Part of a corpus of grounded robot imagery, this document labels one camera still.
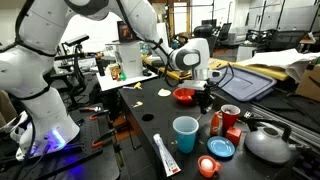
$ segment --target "monitor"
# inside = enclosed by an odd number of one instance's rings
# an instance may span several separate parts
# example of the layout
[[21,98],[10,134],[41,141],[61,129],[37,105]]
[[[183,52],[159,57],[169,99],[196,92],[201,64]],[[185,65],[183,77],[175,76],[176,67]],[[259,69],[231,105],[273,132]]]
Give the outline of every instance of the monitor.
[[131,42],[137,40],[137,37],[130,32],[128,25],[123,21],[118,21],[119,42]]
[[201,25],[211,24],[213,28],[217,26],[217,20],[216,19],[208,19],[208,20],[202,20]]

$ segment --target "plate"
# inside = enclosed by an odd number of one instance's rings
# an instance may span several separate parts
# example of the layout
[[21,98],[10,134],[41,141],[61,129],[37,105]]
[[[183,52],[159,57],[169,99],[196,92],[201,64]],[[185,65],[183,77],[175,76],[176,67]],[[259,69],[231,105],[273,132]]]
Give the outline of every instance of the plate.
[[220,136],[210,138],[207,142],[207,146],[214,155],[219,157],[230,157],[235,152],[232,142]]

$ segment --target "bottle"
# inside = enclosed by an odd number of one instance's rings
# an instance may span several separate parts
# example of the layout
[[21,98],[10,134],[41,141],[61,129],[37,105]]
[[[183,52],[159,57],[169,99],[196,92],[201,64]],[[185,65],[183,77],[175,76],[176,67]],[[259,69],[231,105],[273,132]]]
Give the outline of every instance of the bottle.
[[211,136],[219,135],[219,112],[215,112],[211,120],[210,135]]

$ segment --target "blue light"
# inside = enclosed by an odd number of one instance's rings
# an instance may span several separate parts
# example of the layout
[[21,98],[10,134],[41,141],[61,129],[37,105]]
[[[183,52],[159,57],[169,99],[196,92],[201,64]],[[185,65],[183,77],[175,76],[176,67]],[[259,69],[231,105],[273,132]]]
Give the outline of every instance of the blue light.
[[66,143],[66,141],[62,138],[62,136],[59,134],[57,130],[52,130],[52,134],[58,140],[59,147],[63,146]]

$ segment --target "cardboard box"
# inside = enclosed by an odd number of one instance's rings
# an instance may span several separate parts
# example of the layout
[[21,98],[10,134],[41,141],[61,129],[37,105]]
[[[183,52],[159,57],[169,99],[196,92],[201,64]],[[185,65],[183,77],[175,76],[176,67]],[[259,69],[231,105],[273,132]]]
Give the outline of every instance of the cardboard box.
[[320,64],[309,64],[296,94],[320,102]]

